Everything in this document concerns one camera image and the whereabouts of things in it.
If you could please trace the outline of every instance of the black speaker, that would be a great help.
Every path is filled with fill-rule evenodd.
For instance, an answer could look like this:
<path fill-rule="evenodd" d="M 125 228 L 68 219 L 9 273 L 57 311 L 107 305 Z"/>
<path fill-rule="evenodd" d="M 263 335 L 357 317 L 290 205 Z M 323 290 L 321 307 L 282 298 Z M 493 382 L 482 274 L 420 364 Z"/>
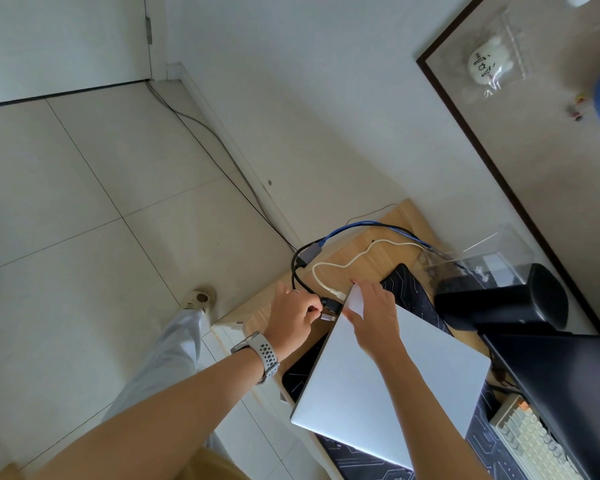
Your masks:
<path fill-rule="evenodd" d="M 456 276 L 440 282 L 436 290 L 466 289 L 462 280 L 475 279 Z M 564 288 L 538 263 L 531 265 L 526 284 L 436 293 L 434 304 L 440 317 L 456 330 L 496 331 L 512 325 L 564 330 L 569 314 Z"/>

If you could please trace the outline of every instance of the white sport watch band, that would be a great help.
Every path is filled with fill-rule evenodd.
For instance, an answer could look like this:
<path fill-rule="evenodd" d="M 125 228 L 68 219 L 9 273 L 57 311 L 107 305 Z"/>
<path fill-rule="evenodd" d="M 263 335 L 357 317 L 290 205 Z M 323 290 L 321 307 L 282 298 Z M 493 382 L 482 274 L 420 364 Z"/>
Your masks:
<path fill-rule="evenodd" d="M 256 354 L 259 355 L 264 364 L 264 374 L 262 375 L 262 379 L 258 381 L 258 384 L 262 384 L 278 371 L 280 363 L 278 362 L 276 352 L 273 350 L 269 341 L 259 331 L 252 333 L 238 345 L 233 346 L 231 348 L 231 353 L 236 353 L 238 350 L 242 350 L 245 347 L 251 347 L 255 350 Z"/>

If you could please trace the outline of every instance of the white door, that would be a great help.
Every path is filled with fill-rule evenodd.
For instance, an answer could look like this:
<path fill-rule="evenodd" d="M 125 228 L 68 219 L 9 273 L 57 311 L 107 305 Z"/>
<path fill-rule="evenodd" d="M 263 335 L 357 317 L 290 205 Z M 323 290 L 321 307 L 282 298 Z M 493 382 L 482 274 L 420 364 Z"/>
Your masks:
<path fill-rule="evenodd" d="M 144 0 L 0 0 L 0 102 L 150 75 Z"/>

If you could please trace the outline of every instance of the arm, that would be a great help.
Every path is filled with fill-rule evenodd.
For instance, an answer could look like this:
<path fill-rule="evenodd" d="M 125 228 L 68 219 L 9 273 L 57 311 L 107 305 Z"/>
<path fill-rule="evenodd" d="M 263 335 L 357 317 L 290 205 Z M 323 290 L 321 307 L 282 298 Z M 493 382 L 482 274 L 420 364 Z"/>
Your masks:
<path fill-rule="evenodd" d="M 278 284 L 264 336 L 279 361 L 304 343 L 321 310 L 316 295 Z M 92 429 L 34 479 L 172 480 L 263 371 L 256 352 L 240 350 Z"/>
<path fill-rule="evenodd" d="M 344 309 L 358 343 L 376 363 L 391 395 L 418 480 L 490 480 L 422 379 L 400 340 L 395 298 L 378 283 L 358 282 L 363 315 Z M 440 453 L 445 461 L 440 461 Z"/>

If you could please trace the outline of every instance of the blue cable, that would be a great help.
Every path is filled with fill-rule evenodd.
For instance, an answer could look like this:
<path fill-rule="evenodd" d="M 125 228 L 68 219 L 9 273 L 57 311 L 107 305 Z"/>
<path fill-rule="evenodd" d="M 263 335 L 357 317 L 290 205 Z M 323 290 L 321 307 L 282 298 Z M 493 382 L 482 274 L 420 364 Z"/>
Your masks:
<path fill-rule="evenodd" d="M 325 245 L 325 243 L 332 238 L 334 235 L 341 233 L 342 231 L 346 230 L 346 229 L 350 229 L 352 227 L 362 227 L 362 226 L 368 226 L 369 224 L 371 225 L 376 225 L 376 224 L 380 224 L 382 226 L 384 226 L 385 224 L 383 224 L 382 222 L 378 222 L 378 221 L 359 221 L 359 222 L 353 222 L 352 224 L 348 224 L 342 227 L 337 228 L 336 230 L 332 231 L 330 234 L 328 234 L 326 237 L 323 237 L 320 241 L 318 241 L 318 246 L 323 247 Z M 432 245 L 419 240 L 417 237 L 414 237 L 412 235 L 409 235 L 401 230 L 398 229 L 394 229 L 392 227 L 385 227 L 387 229 L 391 229 L 392 231 L 397 232 L 398 234 L 402 234 L 405 237 L 408 237 L 409 239 L 419 242 L 420 244 L 422 244 L 424 247 L 431 249 Z"/>

